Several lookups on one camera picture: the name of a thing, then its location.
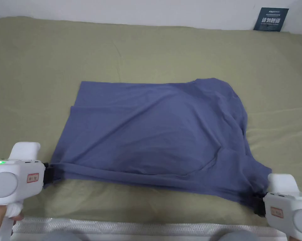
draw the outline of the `dark blue sign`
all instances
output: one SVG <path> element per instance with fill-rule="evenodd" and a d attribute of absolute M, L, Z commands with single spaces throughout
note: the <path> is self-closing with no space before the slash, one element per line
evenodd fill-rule
<path fill-rule="evenodd" d="M 280 32 L 288 8 L 261 8 L 254 30 Z"/>

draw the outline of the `gray pants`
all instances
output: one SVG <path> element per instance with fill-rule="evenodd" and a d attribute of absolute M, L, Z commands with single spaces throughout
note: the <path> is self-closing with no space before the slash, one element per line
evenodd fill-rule
<path fill-rule="evenodd" d="M 52 233 L 48 233 L 42 241 L 81 241 L 74 234 L 63 232 L 63 231 L 55 231 Z M 235 231 L 232 233 L 228 233 L 223 235 L 218 241 L 259 241 L 259 238 L 245 230 Z"/>
<path fill-rule="evenodd" d="M 259 241 L 259 238 L 252 232 L 241 230 L 227 233 L 219 241 Z"/>

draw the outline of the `green bedsheet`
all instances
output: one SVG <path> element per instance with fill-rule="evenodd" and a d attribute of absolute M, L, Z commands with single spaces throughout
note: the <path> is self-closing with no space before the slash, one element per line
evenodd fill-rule
<path fill-rule="evenodd" d="M 302 190 L 302 35 L 0 19 L 0 158 L 39 142 L 50 160 L 81 81 L 167 83 L 218 78 L 248 112 L 257 161 Z M 26 215 L 113 222 L 266 225 L 215 196 L 66 180 L 25 201 Z"/>

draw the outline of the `finger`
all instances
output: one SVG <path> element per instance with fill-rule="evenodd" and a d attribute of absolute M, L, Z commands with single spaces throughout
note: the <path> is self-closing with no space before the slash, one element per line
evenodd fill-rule
<path fill-rule="evenodd" d="M 24 215 L 22 213 L 20 213 L 19 215 L 15 216 L 15 217 L 11 217 L 11 219 L 13 219 L 14 221 L 20 221 L 23 220 Z"/>

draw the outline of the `mattress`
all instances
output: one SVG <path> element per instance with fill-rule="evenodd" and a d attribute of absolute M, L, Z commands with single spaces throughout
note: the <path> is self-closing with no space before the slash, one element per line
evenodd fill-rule
<path fill-rule="evenodd" d="M 228 82 L 248 113 L 253 156 L 290 173 L 302 191 L 302 35 L 0 19 L 0 158 L 39 142 L 49 162 L 81 81 Z M 35 217 L 267 225 L 216 196 L 88 180 L 64 180 L 24 202 Z"/>

